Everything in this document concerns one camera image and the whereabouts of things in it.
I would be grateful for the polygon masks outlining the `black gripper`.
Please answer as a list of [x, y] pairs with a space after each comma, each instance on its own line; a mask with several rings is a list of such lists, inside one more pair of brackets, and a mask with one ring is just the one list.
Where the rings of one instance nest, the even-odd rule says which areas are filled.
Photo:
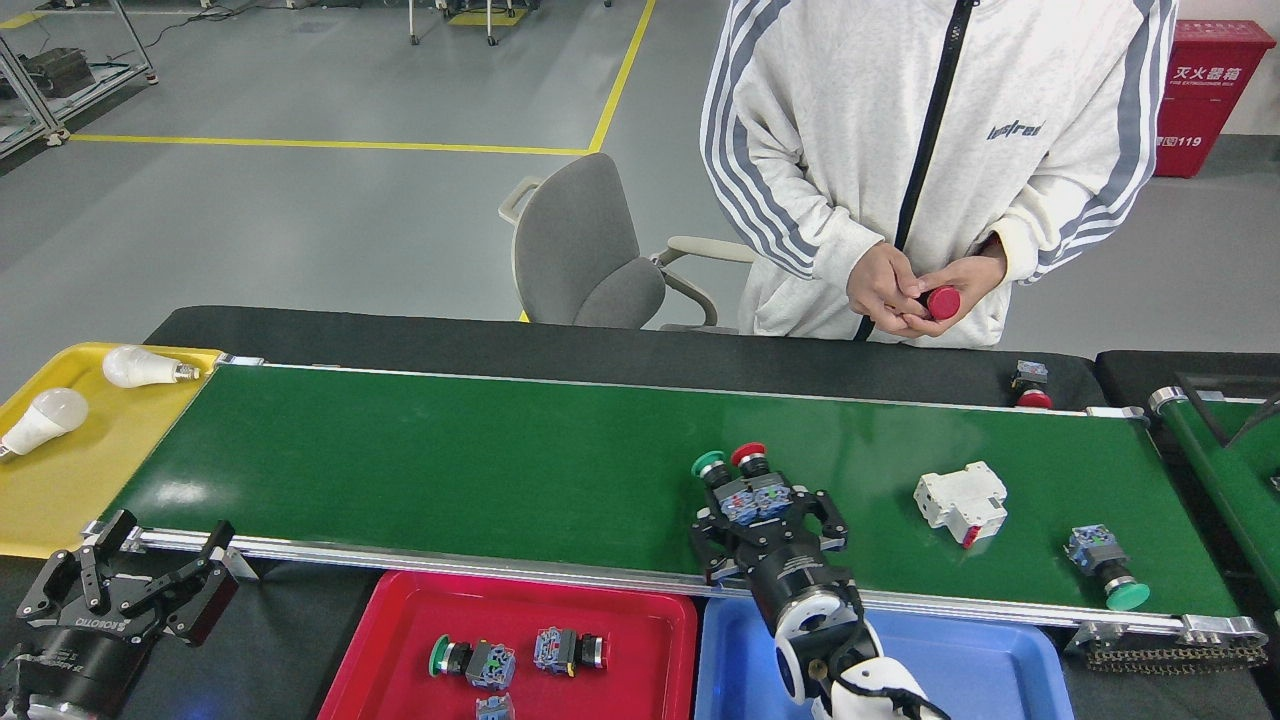
[[234, 527], [219, 521], [192, 561], [146, 582], [110, 568], [136, 528], [136, 515], [119, 510], [38, 571], [6, 626], [4, 719], [118, 719], [159, 635], [207, 639], [239, 589], [225, 562]]
[[858, 616], [851, 577], [828, 564], [845, 550], [849, 524], [824, 491], [797, 487], [785, 511], [785, 542], [762, 547], [762, 521], [735, 521], [719, 510], [696, 510], [689, 539], [704, 582], [739, 578], [768, 626], [827, 626]]

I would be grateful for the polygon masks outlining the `person's right hand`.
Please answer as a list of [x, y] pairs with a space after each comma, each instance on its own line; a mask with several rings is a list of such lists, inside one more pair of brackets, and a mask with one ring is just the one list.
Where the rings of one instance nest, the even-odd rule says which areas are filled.
[[925, 307], [918, 302], [924, 283], [906, 255], [892, 243], [878, 242], [855, 263], [846, 283], [850, 309], [876, 331], [904, 338], [922, 337]]

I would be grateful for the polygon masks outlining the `person's left hand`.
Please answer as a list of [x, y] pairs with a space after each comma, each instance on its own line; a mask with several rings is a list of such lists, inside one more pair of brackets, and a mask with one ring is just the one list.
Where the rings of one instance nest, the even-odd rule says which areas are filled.
[[[991, 234], [977, 255], [960, 258], [937, 272], [915, 277], [910, 263], [906, 263], [897, 279], [899, 292], [906, 300], [891, 301], [895, 320], [900, 320], [902, 327], [892, 333], [908, 338], [941, 337], [1002, 283], [1007, 268], [1009, 261], [997, 234]], [[956, 290], [957, 310], [950, 318], [940, 320], [932, 311], [925, 314], [925, 307], [918, 299], [945, 286]]]

